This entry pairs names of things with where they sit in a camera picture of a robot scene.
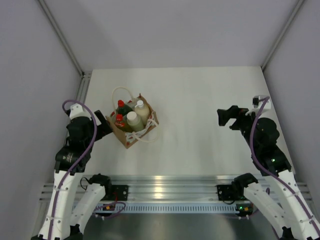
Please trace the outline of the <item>yellow bottle red cap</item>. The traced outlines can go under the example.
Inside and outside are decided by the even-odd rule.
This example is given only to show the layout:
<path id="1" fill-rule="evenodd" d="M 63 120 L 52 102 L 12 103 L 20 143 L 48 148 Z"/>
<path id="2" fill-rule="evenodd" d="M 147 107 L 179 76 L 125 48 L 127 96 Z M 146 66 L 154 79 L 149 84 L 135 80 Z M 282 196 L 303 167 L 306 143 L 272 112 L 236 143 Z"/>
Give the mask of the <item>yellow bottle red cap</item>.
<path id="1" fill-rule="evenodd" d="M 115 117 L 115 126 L 126 133 L 132 133 L 132 128 L 128 125 L 122 114 L 117 114 Z"/>

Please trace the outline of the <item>dark green bottle red cap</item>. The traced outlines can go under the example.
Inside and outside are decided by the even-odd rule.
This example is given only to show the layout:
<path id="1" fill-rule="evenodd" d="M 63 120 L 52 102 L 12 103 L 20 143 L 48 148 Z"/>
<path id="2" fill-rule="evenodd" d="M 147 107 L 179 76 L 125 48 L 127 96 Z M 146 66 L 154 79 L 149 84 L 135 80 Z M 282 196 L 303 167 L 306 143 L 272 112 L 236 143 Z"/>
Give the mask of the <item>dark green bottle red cap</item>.
<path id="1" fill-rule="evenodd" d="M 134 110 L 127 104 L 125 104 L 124 101 L 118 100 L 117 102 L 117 113 L 125 117 L 128 113 L 133 112 Z"/>

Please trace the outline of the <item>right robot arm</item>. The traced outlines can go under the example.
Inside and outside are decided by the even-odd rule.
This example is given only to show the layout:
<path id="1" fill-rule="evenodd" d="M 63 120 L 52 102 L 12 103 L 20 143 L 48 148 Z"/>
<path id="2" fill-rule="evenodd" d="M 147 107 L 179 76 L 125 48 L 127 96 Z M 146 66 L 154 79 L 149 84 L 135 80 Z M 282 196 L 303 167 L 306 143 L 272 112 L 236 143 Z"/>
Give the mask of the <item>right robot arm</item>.
<path id="1" fill-rule="evenodd" d="M 276 123 L 236 105 L 218 109 L 217 115 L 221 127 L 230 119 L 235 120 L 230 129 L 240 131 L 249 145 L 253 164 L 276 193 L 278 201 L 263 190 L 251 173 L 233 180 L 233 194 L 239 199 L 251 201 L 280 240 L 318 240 L 320 223 L 299 190 L 287 157 L 277 146 L 280 133 Z"/>

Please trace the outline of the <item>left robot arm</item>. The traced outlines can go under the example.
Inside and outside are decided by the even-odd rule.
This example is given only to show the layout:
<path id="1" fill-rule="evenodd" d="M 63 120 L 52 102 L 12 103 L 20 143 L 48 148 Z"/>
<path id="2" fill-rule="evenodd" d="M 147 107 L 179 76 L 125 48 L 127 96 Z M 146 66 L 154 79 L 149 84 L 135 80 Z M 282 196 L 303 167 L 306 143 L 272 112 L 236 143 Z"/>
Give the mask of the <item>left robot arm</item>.
<path id="1" fill-rule="evenodd" d="M 86 225 L 101 200 L 113 194 L 111 178 L 95 174 L 88 180 L 81 200 L 74 204 L 78 186 L 91 158 L 94 142 L 110 134 L 112 129 L 100 110 L 94 112 L 100 121 L 86 116 L 82 108 L 67 111 L 69 136 L 55 156 L 54 184 L 47 214 L 34 240 L 81 240 Z"/>

